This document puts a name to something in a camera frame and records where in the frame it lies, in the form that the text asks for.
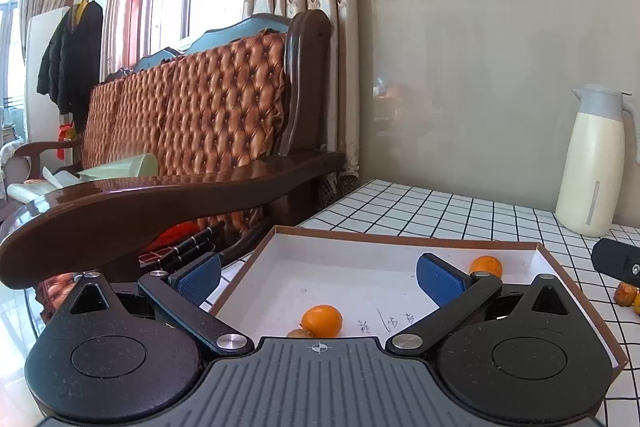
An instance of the thermos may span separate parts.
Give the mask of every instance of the thermos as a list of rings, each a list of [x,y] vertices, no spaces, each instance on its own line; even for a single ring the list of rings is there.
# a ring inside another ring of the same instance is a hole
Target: thermos
[[[640,164],[640,114],[622,93],[598,84],[572,89],[580,100],[564,163],[556,217],[582,235],[609,232],[620,195],[625,163],[622,112],[631,114],[636,131],[636,162]]]

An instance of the coat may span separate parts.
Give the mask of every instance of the coat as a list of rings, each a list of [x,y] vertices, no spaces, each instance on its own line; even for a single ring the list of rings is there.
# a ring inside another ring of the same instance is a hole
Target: coat
[[[92,88],[100,74],[102,7],[91,1],[73,28],[73,6],[62,17],[40,63],[36,92],[48,94],[60,114],[72,113],[76,131],[84,131]]]

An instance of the checkered tablecloth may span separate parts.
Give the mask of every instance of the checkered tablecloth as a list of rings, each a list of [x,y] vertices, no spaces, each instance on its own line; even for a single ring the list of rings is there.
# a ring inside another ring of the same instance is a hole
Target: checkered tablecloth
[[[607,427],[640,427],[640,316],[613,304],[618,281],[593,269],[597,238],[562,227],[552,212],[477,200],[426,188],[374,180],[300,224],[342,230],[443,239],[541,241],[593,303],[628,353],[630,365],[612,384],[598,412]],[[640,230],[613,225],[607,237],[640,247]],[[236,275],[244,260],[223,271],[223,281],[202,305],[210,303]]]

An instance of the cardboard box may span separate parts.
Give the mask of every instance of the cardboard box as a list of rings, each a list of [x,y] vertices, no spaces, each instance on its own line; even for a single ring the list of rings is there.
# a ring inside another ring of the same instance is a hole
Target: cardboard box
[[[430,252],[467,272],[480,255],[497,257],[504,283],[529,284],[540,273],[557,275],[606,348],[614,378],[628,359],[589,299],[540,243],[460,241],[274,227],[220,293],[212,315],[248,335],[284,337],[318,304],[343,317],[340,336],[387,338],[433,312],[415,267]]]

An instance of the crosshair symbol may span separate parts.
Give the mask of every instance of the crosshair symbol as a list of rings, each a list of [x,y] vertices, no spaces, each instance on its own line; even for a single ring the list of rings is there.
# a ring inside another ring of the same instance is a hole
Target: crosshair symbol
[[[313,349],[316,353],[323,353],[324,351],[329,349],[329,346],[323,344],[322,342],[318,342],[317,344],[311,346],[310,349]]]

